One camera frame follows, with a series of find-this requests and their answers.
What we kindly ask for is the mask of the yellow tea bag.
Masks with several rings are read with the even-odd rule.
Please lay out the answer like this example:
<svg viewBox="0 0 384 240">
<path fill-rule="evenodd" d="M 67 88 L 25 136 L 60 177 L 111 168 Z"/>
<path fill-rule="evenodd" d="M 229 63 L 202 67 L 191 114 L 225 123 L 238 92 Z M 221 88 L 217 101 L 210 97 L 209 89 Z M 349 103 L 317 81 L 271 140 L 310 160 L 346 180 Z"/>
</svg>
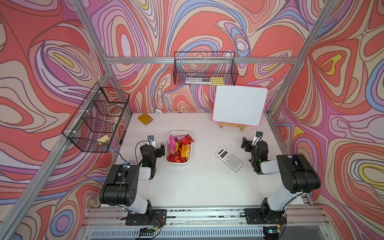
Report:
<svg viewBox="0 0 384 240">
<path fill-rule="evenodd" d="M 183 145 L 181 150 L 181 157 L 190 159 L 191 157 L 191 144 Z"/>
<path fill-rule="evenodd" d="M 176 142 L 176 146 L 175 146 L 175 150 L 174 150 L 174 154 L 177 154 L 180 150 L 180 145 L 178 142 Z"/>
</svg>

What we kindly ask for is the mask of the white plastic storage box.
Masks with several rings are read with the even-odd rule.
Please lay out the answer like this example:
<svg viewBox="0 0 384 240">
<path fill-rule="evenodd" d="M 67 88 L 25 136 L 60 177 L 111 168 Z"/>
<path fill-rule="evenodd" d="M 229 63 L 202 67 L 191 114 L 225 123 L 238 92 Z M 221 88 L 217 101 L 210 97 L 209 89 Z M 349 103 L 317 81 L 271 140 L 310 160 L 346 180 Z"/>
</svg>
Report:
<svg viewBox="0 0 384 240">
<path fill-rule="evenodd" d="M 194 138 L 188 131 L 172 131 L 166 144 L 166 163 L 170 165 L 186 165 L 192 158 Z"/>
</svg>

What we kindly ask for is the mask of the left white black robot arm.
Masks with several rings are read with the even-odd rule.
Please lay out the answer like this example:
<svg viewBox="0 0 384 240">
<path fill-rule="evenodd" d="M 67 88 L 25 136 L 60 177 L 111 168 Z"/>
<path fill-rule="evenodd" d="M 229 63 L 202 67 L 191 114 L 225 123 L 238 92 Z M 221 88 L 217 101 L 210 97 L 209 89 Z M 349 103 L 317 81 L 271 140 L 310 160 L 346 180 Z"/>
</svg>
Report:
<svg viewBox="0 0 384 240">
<path fill-rule="evenodd" d="M 138 215 L 151 215 L 152 204 L 138 191 L 140 181 L 152 180 L 156 174 L 157 159 L 165 155 L 165 145 L 140 147 L 143 159 L 138 165 L 113 165 L 100 192 L 100 203 L 119 206 Z"/>
</svg>

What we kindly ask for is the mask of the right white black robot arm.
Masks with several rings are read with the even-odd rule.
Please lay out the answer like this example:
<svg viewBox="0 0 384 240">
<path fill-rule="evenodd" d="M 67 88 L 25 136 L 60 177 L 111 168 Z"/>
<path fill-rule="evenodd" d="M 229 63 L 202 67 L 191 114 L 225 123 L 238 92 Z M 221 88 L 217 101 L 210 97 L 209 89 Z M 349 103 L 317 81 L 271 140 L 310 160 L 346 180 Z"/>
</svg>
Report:
<svg viewBox="0 0 384 240">
<path fill-rule="evenodd" d="M 307 158 L 302 155 L 277 155 L 275 159 L 268 159 L 268 144 L 260 138 L 252 141 L 245 137 L 241 148 L 251 154 L 253 170 L 258 175 L 280 174 L 282 185 L 262 202 L 258 214 L 265 221 L 281 217 L 285 208 L 296 197 L 310 193 L 321 187 L 321 180 Z"/>
</svg>

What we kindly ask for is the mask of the white grey calculator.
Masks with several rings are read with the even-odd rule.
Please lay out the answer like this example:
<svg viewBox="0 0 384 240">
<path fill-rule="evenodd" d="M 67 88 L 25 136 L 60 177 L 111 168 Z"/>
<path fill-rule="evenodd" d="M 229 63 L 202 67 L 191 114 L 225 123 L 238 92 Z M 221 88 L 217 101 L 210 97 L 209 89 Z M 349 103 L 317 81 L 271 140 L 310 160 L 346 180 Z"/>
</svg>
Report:
<svg viewBox="0 0 384 240">
<path fill-rule="evenodd" d="M 225 148 L 220 148 L 215 155 L 224 162 L 229 168 L 231 168 L 233 171 L 237 172 L 242 166 L 243 162 L 238 159 L 235 155 L 230 153 Z"/>
</svg>

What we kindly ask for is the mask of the wooden easel stand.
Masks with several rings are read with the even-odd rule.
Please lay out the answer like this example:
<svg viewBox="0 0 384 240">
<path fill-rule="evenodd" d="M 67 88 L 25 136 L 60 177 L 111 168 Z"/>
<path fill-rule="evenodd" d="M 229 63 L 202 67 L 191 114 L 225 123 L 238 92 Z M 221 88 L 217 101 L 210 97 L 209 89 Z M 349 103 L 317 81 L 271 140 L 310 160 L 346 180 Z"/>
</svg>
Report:
<svg viewBox="0 0 384 240">
<path fill-rule="evenodd" d="M 229 123 L 219 123 L 219 126 L 221 129 L 223 127 L 239 128 L 240 131 L 244 131 L 247 128 L 247 126 L 245 125 L 229 124 Z"/>
</svg>

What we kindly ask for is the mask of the yellow square pad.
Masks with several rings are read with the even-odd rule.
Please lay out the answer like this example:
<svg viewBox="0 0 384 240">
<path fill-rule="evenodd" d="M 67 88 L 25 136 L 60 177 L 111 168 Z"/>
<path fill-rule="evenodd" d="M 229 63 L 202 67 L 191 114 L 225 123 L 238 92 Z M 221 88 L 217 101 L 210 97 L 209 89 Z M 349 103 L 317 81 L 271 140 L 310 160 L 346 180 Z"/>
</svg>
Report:
<svg viewBox="0 0 384 240">
<path fill-rule="evenodd" d="M 138 120 L 147 126 L 149 123 L 153 121 L 153 118 L 149 114 L 141 114 L 138 116 Z"/>
</svg>

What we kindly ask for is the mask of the yellow sticky note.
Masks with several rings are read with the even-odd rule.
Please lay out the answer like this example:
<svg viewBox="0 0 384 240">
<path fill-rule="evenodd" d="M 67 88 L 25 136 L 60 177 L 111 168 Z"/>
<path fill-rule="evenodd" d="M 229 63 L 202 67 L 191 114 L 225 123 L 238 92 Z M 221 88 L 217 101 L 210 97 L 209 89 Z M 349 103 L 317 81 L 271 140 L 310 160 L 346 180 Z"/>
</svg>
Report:
<svg viewBox="0 0 384 240">
<path fill-rule="evenodd" d="M 110 142 L 110 138 L 108 135 L 104 135 L 103 137 L 99 138 L 97 140 L 97 143 L 100 144 L 100 145 L 104 145 L 104 144 L 108 144 Z"/>
</svg>

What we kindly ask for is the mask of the pink framed whiteboard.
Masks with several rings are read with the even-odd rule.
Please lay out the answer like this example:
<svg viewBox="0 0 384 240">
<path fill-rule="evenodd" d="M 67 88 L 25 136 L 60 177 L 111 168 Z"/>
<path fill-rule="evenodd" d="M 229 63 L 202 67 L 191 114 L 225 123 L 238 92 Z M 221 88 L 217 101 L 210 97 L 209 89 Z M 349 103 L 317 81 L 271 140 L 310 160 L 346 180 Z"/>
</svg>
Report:
<svg viewBox="0 0 384 240">
<path fill-rule="evenodd" d="M 212 120 L 257 127 L 262 121 L 268 92 L 268 89 L 258 87 L 218 86 Z"/>
</svg>

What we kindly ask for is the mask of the green circuit board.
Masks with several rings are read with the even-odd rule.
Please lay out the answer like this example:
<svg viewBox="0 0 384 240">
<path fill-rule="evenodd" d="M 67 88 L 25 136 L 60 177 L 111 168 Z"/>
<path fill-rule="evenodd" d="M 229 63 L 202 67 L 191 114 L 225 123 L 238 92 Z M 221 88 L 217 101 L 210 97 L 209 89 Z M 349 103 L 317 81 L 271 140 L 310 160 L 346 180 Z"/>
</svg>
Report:
<svg viewBox="0 0 384 240">
<path fill-rule="evenodd" d="M 140 236 L 152 236 L 158 230 L 159 230 L 159 228 L 142 228 L 139 231 L 139 235 Z"/>
</svg>

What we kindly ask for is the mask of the yellow block in basket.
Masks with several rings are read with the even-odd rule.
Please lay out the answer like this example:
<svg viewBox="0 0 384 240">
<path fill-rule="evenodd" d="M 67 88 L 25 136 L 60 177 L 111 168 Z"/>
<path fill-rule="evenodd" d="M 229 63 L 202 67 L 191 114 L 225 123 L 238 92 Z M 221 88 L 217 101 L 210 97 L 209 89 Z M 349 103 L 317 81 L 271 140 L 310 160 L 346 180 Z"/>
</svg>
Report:
<svg viewBox="0 0 384 240">
<path fill-rule="evenodd" d="M 211 77 L 211 85 L 212 86 L 224 86 L 225 79 L 223 77 Z"/>
</svg>

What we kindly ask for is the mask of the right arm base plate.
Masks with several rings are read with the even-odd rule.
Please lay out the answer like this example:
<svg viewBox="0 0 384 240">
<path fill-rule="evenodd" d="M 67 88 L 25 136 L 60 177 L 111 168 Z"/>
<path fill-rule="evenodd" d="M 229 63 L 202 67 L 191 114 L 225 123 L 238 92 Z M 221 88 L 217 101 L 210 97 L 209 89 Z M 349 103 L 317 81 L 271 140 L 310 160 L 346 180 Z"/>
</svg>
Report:
<svg viewBox="0 0 384 240">
<path fill-rule="evenodd" d="M 248 225 L 284 225 L 287 223 L 284 211 L 275 212 L 259 208 L 244 209 L 242 216 L 246 218 Z"/>
</svg>

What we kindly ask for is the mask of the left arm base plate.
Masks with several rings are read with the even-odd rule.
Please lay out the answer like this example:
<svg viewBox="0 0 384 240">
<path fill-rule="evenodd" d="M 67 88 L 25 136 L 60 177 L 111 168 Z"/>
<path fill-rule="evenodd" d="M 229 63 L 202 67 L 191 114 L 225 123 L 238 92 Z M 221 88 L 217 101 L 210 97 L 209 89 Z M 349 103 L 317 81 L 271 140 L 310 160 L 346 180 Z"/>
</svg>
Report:
<svg viewBox="0 0 384 240">
<path fill-rule="evenodd" d="M 126 226 L 155 226 L 162 227 L 166 223 L 167 210 L 157 209 L 152 210 L 151 214 L 132 214 L 128 213 L 127 217 L 124 218 Z"/>
</svg>

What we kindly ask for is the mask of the aluminium front rail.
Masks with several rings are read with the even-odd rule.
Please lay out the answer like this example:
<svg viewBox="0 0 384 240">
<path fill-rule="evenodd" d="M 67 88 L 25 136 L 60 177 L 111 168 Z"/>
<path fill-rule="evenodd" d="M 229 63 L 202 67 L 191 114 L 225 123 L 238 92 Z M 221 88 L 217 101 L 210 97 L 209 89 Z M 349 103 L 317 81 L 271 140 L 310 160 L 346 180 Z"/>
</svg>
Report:
<svg viewBox="0 0 384 240">
<path fill-rule="evenodd" d="M 248 225 L 240 207 L 167 207 L 166 223 L 152 236 L 140 236 L 142 228 L 126 226 L 126 211 L 117 207 L 87 213 L 77 240 L 336 240 L 336 232 L 320 207 L 296 205 L 286 210 L 284 225 Z"/>
</svg>

